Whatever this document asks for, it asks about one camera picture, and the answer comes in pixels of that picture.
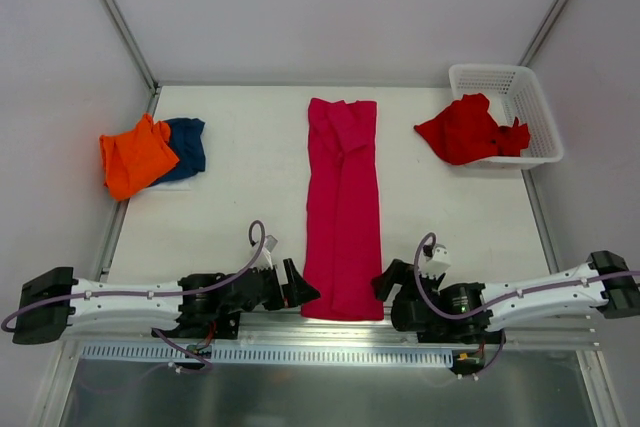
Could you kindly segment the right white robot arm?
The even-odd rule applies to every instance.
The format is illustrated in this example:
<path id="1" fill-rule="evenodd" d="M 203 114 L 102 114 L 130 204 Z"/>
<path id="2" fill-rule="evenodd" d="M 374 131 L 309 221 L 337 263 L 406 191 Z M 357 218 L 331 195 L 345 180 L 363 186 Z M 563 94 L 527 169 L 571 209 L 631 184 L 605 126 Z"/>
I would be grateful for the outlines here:
<path id="1" fill-rule="evenodd" d="M 516 282 L 442 285 L 450 266 L 442 245 L 421 249 L 419 264 L 400 259 L 372 280 L 375 297 L 388 299 L 391 323 L 420 343 L 498 344 L 508 327 L 562 315 L 600 312 L 606 319 L 639 314 L 639 285 L 624 259 L 609 251 L 558 274 Z"/>

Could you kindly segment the magenta t shirt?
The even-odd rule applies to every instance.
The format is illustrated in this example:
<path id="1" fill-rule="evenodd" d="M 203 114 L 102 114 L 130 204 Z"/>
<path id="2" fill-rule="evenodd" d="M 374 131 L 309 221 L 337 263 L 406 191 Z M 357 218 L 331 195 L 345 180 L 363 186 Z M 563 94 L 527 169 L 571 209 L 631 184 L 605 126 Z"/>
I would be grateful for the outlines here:
<path id="1" fill-rule="evenodd" d="M 320 292 L 302 315 L 332 321 L 379 321 L 383 303 L 372 280 L 382 273 L 376 170 L 377 103 L 308 107 L 306 259 L 304 279 Z"/>

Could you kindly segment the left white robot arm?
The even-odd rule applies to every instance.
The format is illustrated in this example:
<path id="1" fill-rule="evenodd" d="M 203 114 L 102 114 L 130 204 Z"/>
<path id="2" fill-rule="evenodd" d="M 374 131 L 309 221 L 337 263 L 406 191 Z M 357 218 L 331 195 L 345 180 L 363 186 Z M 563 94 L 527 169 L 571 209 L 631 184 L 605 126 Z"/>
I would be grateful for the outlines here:
<path id="1" fill-rule="evenodd" d="M 136 286 L 79 279 L 73 268 L 56 267 L 22 286 L 19 308 L 2 329 L 17 345 L 52 343 L 65 332 L 234 340 L 242 313 L 299 307 L 319 297 L 291 259 L 236 274 L 190 274 Z"/>

